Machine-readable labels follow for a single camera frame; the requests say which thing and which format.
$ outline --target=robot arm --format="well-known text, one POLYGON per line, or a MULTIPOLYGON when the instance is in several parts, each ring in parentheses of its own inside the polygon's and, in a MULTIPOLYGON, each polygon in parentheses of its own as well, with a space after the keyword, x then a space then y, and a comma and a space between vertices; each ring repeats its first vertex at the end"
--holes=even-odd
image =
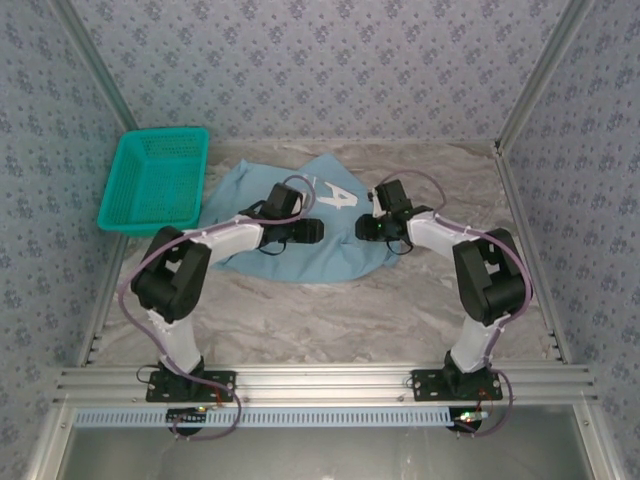
MULTIPOLYGON (((433 250, 455 264, 458 292, 467 315, 460 338, 445 358, 444 375, 452 391, 463 395, 466 379, 486 370, 486 353, 496 330, 502 328, 502 319, 525 301, 522 274, 511 258, 488 240, 446 227, 451 222, 439 222, 444 219, 428 207, 414 208, 398 180, 377 186, 370 199, 373 214, 358 219, 358 238, 401 240, 433 250)), ((487 234, 517 252, 507 230, 499 228, 487 234)))
MULTIPOLYGON (((168 356, 184 372, 198 376, 204 370, 190 313, 200 299, 210 264, 272 242, 317 243, 322 240, 324 225, 320 220, 301 219, 279 225, 257 223, 259 220, 291 218, 302 209, 303 203, 302 193, 276 184, 266 201, 256 203, 225 222, 228 227, 203 232, 201 236, 167 250, 134 278, 131 289, 147 311, 155 334, 167 352, 160 358, 165 368, 172 370, 166 361, 168 356)), ((188 231, 181 232, 173 227, 161 229, 145 258, 185 233, 188 231)))

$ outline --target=blue t-shirt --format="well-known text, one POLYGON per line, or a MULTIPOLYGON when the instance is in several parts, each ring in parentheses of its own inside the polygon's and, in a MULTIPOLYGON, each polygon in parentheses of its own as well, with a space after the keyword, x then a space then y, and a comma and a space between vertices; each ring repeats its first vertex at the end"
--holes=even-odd
MULTIPOLYGON (((384 242, 356 238, 356 220, 372 213, 373 206, 367 188, 331 154, 315 158, 298 171, 242 160, 205 202, 199 226, 227 221, 257 201, 266 200, 274 184, 293 174, 304 175, 314 185, 316 203, 308 217, 324 222, 324 239, 311 245, 288 243, 286 250, 275 257, 257 250, 242 252, 218 262, 216 268, 282 282, 334 283, 396 263, 397 257, 384 242)), ((288 185, 308 190, 301 180, 288 185)), ((280 244, 265 247, 273 252, 281 248, 280 244)))

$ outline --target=floral wallpaper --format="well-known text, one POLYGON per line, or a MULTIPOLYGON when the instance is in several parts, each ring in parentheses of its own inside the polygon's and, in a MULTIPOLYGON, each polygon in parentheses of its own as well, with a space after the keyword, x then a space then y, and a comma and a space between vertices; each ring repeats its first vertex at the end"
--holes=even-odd
POLYGON ((577 362, 640 478, 640 3, 596 0, 509 153, 577 362))
POLYGON ((141 127, 493 139, 566 0, 72 0, 141 127))
POLYGON ((16 480, 102 279, 120 132, 45 0, 3 0, 0 17, 0 479, 16 480))

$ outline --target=marble floor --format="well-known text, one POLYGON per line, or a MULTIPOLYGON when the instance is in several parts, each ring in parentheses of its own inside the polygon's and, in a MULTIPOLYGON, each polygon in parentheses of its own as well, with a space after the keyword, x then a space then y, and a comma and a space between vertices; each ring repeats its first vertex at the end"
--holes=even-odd
MULTIPOLYGON (((241 159, 299 168, 333 153, 367 186, 403 168, 436 177, 449 197, 442 214, 481 229, 513 218, 489 146, 448 144, 265 143, 212 146, 203 198, 241 159)), ((420 177, 402 178, 414 205, 435 205, 437 191, 420 177)), ((121 277, 140 261, 148 240, 129 242, 121 277)), ((144 312, 132 294, 127 305, 144 312)), ((458 338, 464 318, 454 266, 416 249, 393 268, 333 285, 292 285, 211 270, 193 313, 197 343, 207 363, 431 362, 458 338)), ((553 357, 537 303, 511 324, 495 358, 553 357)), ((94 344, 97 365, 154 362, 153 344, 131 326, 114 301, 94 344)))

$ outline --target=aluminum frame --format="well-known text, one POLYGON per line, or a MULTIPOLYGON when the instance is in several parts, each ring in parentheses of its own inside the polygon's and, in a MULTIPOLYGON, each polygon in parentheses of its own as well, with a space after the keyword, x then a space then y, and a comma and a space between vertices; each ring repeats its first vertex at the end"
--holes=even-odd
POLYGON ((500 130, 498 138, 502 152, 509 152, 520 131, 526 125, 533 108, 593 4, 594 0, 570 0, 567 3, 527 83, 500 130))
POLYGON ((93 76, 94 81, 107 106, 113 112, 114 117, 124 131, 137 130, 138 123, 120 93, 118 85, 109 72, 107 65, 98 53, 91 35, 87 32, 82 19, 78 15, 70 0, 49 0, 51 9, 58 17, 62 27, 67 32, 69 40, 76 48, 78 55, 84 61, 87 70, 93 76))
MULTIPOLYGON (((469 402, 413 401, 406 385, 415 368, 439 365, 255 365, 220 366, 238 372, 237 392, 250 407, 370 407, 391 409, 469 405, 469 402)), ((602 413, 597 405, 593 375, 584 365, 561 362, 503 362, 502 369, 513 383, 516 406, 573 405, 588 459, 596 479, 620 478, 602 413)), ((146 385, 135 378, 136 368, 69 368, 62 371, 54 392, 54 404, 36 447, 26 478, 56 478, 62 468, 73 419, 79 409, 122 408, 144 411, 146 385)), ((505 404, 506 400, 496 402, 505 404)), ((156 404, 170 408, 185 404, 156 404)))
POLYGON ((104 322, 109 313, 111 306, 111 299, 118 283, 118 275, 120 274, 120 268, 124 259, 124 254, 127 249, 128 239, 124 235, 117 234, 111 247, 111 253, 109 254, 109 261, 107 263, 107 270, 100 284, 99 292, 103 292, 98 296, 98 299, 91 312, 89 318, 89 326, 84 336, 82 346, 80 347, 80 353, 76 365, 81 367, 86 366, 89 363, 89 357, 91 355, 91 349, 93 348, 93 342, 96 340, 96 335, 102 330, 104 322))
POLYGON ((560 323, 560 316, 556 310, 555 303, 551 297, 551 289, 549 283, 544 275, 542 262, 538 256, 538 250, 535 246, 533 239, 533 233, 529 227, 527 216, 524 210, 524 205, 518 194, 518 186, 513 176, 511 166, 507 159, 498 151, 495 155, 496 166, 498 167, 498 173, 502 180, 502 186, 504 188, 505 195, 507 197, 507 203, 511 209, 511 215, 515 221, 516 228, 518 230, 518 238, 520 245, 522 246, 523 255, 527 261, 529 267, 529 273, 531 274, 531 280, 533 281, 536 297, 538 298, 538 304, 542 310, 542 316, 545 322, 549 322, 547 326, 553 330, 554 337, 557 342, 558 350, 560 352, 560 358, 565 363, 571 363, 571 352, 569 351, 569 344, 564 335, 564 330, 560 323))

